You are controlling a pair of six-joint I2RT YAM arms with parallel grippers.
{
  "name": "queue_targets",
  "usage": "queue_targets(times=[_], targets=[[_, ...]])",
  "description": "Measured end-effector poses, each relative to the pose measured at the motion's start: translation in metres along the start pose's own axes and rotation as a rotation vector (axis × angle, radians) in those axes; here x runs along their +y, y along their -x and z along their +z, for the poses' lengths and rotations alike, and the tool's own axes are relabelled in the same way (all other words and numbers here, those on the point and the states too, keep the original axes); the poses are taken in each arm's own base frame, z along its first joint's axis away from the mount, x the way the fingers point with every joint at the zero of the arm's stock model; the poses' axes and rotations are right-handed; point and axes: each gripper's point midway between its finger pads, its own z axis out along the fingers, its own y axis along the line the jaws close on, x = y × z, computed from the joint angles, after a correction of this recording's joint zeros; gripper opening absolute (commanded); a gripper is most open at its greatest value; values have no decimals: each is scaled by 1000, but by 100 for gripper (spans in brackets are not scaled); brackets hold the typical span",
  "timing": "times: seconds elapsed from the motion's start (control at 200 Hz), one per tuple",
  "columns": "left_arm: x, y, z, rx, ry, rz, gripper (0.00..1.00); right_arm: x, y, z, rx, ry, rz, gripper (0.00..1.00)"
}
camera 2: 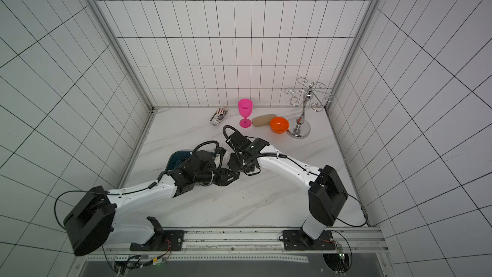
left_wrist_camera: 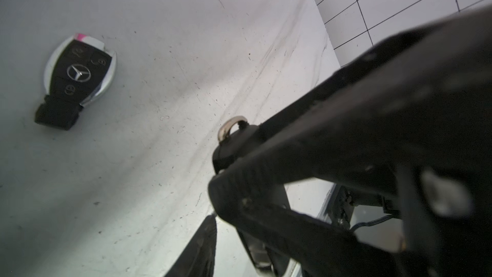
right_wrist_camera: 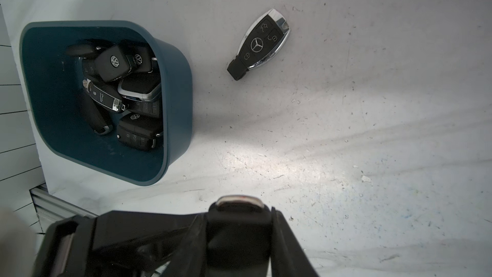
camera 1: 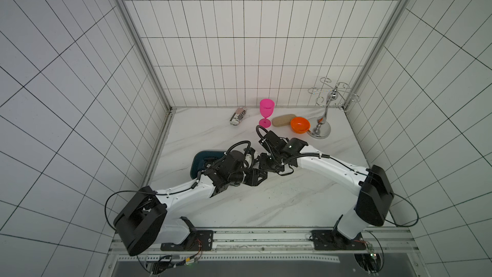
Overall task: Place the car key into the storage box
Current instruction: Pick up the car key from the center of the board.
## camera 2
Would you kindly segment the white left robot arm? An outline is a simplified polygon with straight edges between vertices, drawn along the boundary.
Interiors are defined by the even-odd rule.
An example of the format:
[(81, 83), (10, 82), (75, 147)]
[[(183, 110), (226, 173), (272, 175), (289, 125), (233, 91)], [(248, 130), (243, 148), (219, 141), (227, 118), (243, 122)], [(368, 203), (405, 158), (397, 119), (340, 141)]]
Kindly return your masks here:
[(84, 193), (68, 213), (63, 226), (76, 256), (88, 255), (106, 244), (146, 243), (156, 222), (136, 221), (143, 207), (191, 191), (196, 183), (214, 182), (226, 150), (195, 151), (175, 169), (163, 171), (150, 182), (123, 189), (97, 186)]

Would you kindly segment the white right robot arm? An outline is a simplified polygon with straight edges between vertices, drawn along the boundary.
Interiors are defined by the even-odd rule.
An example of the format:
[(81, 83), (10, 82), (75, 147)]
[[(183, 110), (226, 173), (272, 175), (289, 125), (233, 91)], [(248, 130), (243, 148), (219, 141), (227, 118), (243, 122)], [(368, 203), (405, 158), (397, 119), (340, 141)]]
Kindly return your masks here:
[(246, 137), (236, 128), (222, 129), (227, 145), (233, 150), (228, 165), (232, 171), (256, 176), (263, 170), (273, 171), (297, 184), (307, 195), (309, 214), (301, 227), (303, 236), (319, 239), (326, 228), (336, 222), (348, 200), (335, 168), (316, 168), (282, 152), (262, 138)]

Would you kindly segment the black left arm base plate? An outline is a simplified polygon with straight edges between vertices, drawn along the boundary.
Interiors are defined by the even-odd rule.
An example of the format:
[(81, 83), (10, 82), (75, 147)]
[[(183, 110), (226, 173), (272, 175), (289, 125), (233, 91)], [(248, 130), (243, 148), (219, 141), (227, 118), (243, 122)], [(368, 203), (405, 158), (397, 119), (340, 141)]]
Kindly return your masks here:
[(184, 241), (183, 230), (165, 230), (155, 217), (147, 217), (153, 233), (142, 244), (132, 242), (130, 251), (181, 251)]

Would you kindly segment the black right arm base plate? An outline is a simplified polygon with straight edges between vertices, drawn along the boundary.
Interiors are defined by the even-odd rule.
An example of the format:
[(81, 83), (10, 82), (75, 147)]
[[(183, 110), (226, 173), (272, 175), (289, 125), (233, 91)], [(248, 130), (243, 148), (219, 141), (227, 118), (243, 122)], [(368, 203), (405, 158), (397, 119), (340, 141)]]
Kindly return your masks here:
[(336, 243), (331, 231), (324, 230), (320, 237), (313, 239), (302, 230), (283, 230), (279, 236), (287, 251), (333, 251)]

